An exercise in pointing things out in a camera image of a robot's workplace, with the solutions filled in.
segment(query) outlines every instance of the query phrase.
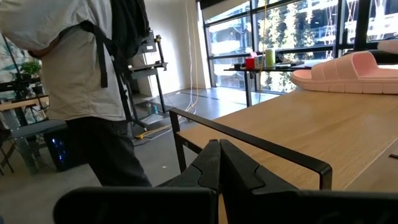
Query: black metal rail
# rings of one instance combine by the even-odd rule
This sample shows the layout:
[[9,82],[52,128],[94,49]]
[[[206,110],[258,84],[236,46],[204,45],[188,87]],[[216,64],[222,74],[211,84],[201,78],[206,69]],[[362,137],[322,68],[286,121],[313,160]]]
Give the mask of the black metal rail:
[[294,162],[295,164],[298,164],[302,167],[308,168],[319,174],[320,176],[319,188],[321,190],[331,190],[333,171],[328,163],[307,156],[305,154],[299,153],[297,151],[288,149],[284,146],[280,146],[273,142],[257,138],[242,131],[238,131],[236,129],[227,127],[225,125],[216,123],[214,121],[210,121],[200,116],[188,113],[186,111],[182,111],[179,109],[172,109],[170,110],[170,119],[172,122],[175,147],[177,149],[178,163],[180,165],[181,172],[183,172],[187,168],[183,146],[188,147],[195,153],[200,153],[201,148],[195,145],[194,143],[190,142],[188,139],[185,139],[181,135],[179,135],[178,132],[180,132],[180,123],[178,121],[178,116],[182,116],[191,121],[202,124],[211,129],[217,130],[221,133],[227,134],[228,136],[234,137],[242,142],[248,143],[252,146],[256,146],[259,149],[272,153],[290,162]]

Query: gray floor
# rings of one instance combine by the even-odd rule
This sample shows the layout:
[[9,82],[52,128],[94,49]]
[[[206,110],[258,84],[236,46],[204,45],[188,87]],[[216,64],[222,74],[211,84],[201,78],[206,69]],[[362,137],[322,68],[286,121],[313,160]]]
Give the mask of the gray floor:
[[[168,94],[165,102],[184,110],[190,102],[190,95],[186,93],[190,93],[190,90]],[[197,115],[208,119],[215,119],[246,107],[243,91],[217,88],[200,90],[198,95],[200,97],[195,106]],[[277,96],[262,94],[261,101],[274,97]],[[257,101],[258,93],[253,94],[253,103]],[[194,125],[193,123],[181,124],[182,129]],[[16,172],[11,174],[5,167],[6,175],[0,176],[0,216],[4,217],[6,224],[52,223],[52,209],[59,197],[75,188],[100,185],[88,165],[56,173],[47,151],[42,149],[41,153],[45,165],[41,168],[39,175],[28,175],[20,155],[15,153],[11,158],[11,164]],[[172,133],[136,147],[136,154],[153,185],[159,185],[179,174]],[[187,149],[185,155],[187,162],[196,158],[196,155]]]

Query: pink slide sandal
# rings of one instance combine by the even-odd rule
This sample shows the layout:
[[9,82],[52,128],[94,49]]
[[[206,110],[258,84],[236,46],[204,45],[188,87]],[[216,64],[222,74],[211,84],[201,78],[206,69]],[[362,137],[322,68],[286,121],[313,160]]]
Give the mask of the pink slide sandal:
[[379,68],[372,53],[355,52],[293,72],[305,90],[335,93],[398,94],[398,70]]

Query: window frame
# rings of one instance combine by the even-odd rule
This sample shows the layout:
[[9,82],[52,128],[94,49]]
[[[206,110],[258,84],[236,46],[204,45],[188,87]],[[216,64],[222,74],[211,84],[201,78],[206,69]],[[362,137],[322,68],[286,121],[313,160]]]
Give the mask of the window frame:
[[[292,4],[295,2],[299,2],[303,0],[279,0],[272,4],[267,5],[267,10],[278,8],[284,5]],[[367,38],[368,32],[368,24],[370,13],[366,13],[370,10],[371,0],[360,0],[361,4],[359,5],[358,10],[362,11],[361,15],[358,15],[357,24],[361,24],[356,28],[356,36],[353,44],[348,44],[347,39],[345,38],[345,10],[346,10],[346,0],[338,0],[337,4],[337,22],[336,22],[336,40],[335,44],[333,45],[324,45],[324,46],[314,46],[314,47],[304,47],[304,48],[296,48],[296,49],[280,49],[276,50],[277,53],[280,54],[290,54],[290,53],[305,53],[305,52],[318,52],[318,51],[325,51],[325,50],[333,50],[334,58],[340,57],[343,54],[343,51],[346,49],[353,49],[356,45],[362,47],[360,50],[372,50],[377,49],[378,41],[374,42],[367,42],[363,41]],[[210,31],[209,27],[215,26],[218,24],[222,24],[224,22],[232,21],[234,19],[239,19],[242,17],[249,17],[250,24],[251,24],[251,42],[253,44],[252,49],[253,52],[257,52],[261,54],[262,52],[259,51],[256,42],[256,30],[257,26],[254,25],[256,15],[258,13],[264,12],[264,7],[253,7],[253,0],[249,0],[250,3],[250,11],[242,12],[230,17],[226,17],[217,21],[208,22],[203,21],[203,30],[205,33],[205,44],[206,44],[206,56],[208,62],[208,69],[210,74],[210,83],[211,87],[216,87],[216,78],[213,72],[212,66],[210,63],[217,59],[224,59],[224,58],[235,58],[235,57],[248,57],[250,53],[241,53],[241,54],[230,54],[230,55],[222,55],[222,56],[212,56],[211,54],[211,40],[210,40]]]

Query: black bag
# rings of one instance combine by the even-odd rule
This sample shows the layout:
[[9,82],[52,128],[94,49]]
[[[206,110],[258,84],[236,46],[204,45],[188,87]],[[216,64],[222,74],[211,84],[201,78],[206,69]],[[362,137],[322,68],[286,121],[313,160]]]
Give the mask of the black bag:
[[127,93],[123,83],[129,87],[131,78],[127,60],[133,58],[142,44],[142,40],[149,36],[149,21],[144,0],[110,0],[112,6],[112,40],[90,21],[80,24],[80,27],[94,34],[97,44],[99,68],[101,70],[101,87],[108,87],[106,73],[104,45],[113,60],[113,67],[118,81],[119,92],[127,120],[132,120],[128,104]]

